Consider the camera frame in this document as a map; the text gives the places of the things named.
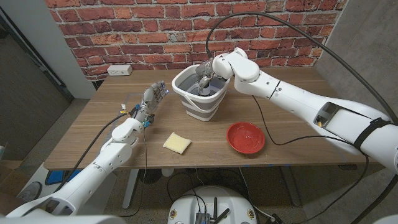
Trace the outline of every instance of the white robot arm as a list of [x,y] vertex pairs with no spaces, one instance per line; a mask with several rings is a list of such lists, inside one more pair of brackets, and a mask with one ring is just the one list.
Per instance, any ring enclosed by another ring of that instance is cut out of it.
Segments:
[[235,89],[269,99],[306,121],[335,146],[360,154],[361,151],[398,174],[398,126],[384,113],[361,103],[316,95],[260,71],[246,53],[236,48],[217,55],[197,70],[204,77],[228,79],[235,76]]
[[95,190],[113,170],[124,164],[138,142],[137,135],[154,121],[154,112],[169,91],[164,81],[149,87],[135,112],[112,132],[111,139],[101,148],[95,160],[65,184],[59,191],[27,202],[7,215],[7,218],[44,215],[76,215]]

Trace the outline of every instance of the table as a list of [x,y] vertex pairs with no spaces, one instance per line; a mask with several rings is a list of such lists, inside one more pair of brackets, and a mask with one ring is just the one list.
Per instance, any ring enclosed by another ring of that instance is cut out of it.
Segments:
[[[324,79],[313,68],[262,68],[268,74],[310,92],[337,97]],[[108,77],[94,97],[70,126],[64,137],[44,163],[49,170],[71,169],[99,130],[118,115],[121,103],[126,101],[131,109],[141,101],[142,93],[157,80],[165,80],[172,91],[172,79],[181,70],[135,70],[128,77]],[[276,142],[316,134],[304,121],[273,105],[266,99],[257,98],[271,136]],[[274,145],[266,134],[264,148],[254,155],[235,151],[226,140],[227,128],[237,121],[248,121],[265,127],[256,102],[249,95],[237,92],[233,80],[220,104],[217,113],[209,122],[199,121],[187,115],[177,94],[169,94],[155,112],[155,123],[146,129],[147,167],[244,167],[244,166],[304,166],[364,163],[363,156],[354,156],[335,149],[324,139],[303,139],[284,146]],[[104,144],[108,127],[99,137],[79,168],[87,166]],[[172,132],[192,140],[191,145],[180,155],[163,148],[163,143]],[[140,141],[133,149],[131,158],[120,169],[145,167],[145,148]]]

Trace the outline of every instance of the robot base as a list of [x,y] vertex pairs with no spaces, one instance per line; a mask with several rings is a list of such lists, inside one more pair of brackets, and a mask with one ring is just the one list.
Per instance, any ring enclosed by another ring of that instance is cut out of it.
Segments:
[[[198,202],[195,196],[180,197],[176,200],[169,212],[168,224],[187,224],[187,223],[214,223],[215,197],[217,216],[220,216],[227,208],[229,212],[218,223],[219,224],[257,224],[257,218],[250,202],[237,192],[222,186],[206,185],[195,188],[195,192],[206,203],[206,213],[197,214],[199,211]],[[194,194],[189,190],[185,194]],[[205,206],[198,198],[200,210],[205,212]],[[211,217],[211,221],[203,222],[197,217]]]

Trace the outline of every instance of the sponge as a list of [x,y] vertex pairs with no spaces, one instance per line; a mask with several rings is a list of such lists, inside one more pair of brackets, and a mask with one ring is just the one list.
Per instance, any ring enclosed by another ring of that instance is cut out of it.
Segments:
[[171,151],[182,154],[184,150],[191,143],[191,140],[182,138],[175,133],[172,133],[170,137],[163,144],[163,147],[170,149]]

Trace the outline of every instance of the red plate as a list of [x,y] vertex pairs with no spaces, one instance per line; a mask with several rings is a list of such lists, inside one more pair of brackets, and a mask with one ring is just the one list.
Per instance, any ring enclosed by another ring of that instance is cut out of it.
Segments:
[[232,124],[226,132],[226,138],[235,150],[244,154],[260,151],[266,142],[261,129],[244,121]]

